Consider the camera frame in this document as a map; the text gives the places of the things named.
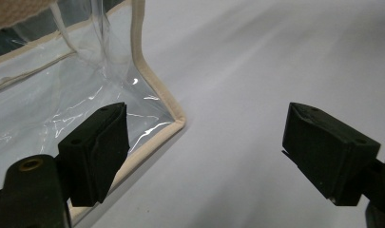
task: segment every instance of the transparent vinyl pouch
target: transparent vinyl pouch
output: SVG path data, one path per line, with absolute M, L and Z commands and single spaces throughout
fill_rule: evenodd
M 102 106 L 127 104 L 128 157 L 176 122 L 165 92 L 135 64 L 135 4 L 60 0 L 0 30 L 0 188 L 12 163 L 56 156 L 57 143 Z

